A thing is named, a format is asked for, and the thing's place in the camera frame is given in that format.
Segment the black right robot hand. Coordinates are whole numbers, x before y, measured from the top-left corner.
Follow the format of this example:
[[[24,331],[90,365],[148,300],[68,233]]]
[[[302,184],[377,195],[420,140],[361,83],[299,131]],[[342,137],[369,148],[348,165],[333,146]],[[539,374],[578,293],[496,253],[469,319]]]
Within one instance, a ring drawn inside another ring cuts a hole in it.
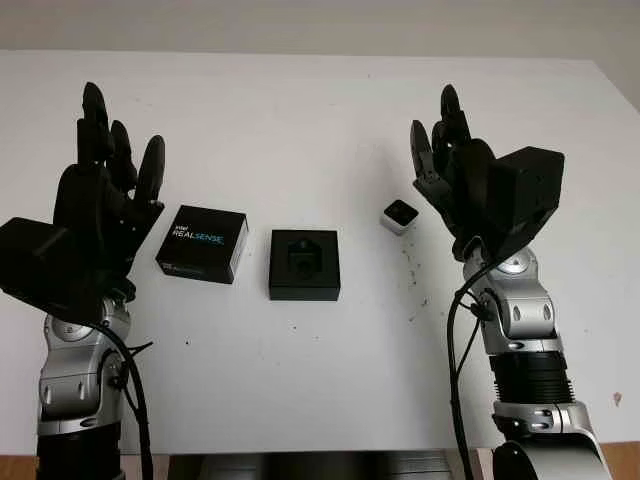
[[[430,131],[418,120],[411,124],[413,185],[441,216],[454,237],[454,258],[463,262],[487,242],[484,207],[494,154],[484,140],[471,136],[451,84],[442,90],[440,113]]]

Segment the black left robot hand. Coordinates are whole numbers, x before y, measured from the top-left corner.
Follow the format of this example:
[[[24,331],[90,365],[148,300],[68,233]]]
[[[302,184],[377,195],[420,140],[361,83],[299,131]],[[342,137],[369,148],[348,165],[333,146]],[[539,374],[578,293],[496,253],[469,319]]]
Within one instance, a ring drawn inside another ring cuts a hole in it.
[[[165,141],[148,141],[142,163],[132,161],[128,131],[108,118],[99,87],[88,82],[77,120],[77,161],[59,181],[53,223],[70,230],[100,296],[135,299],[128,279],[137,251],[158,220],[165,171]]]

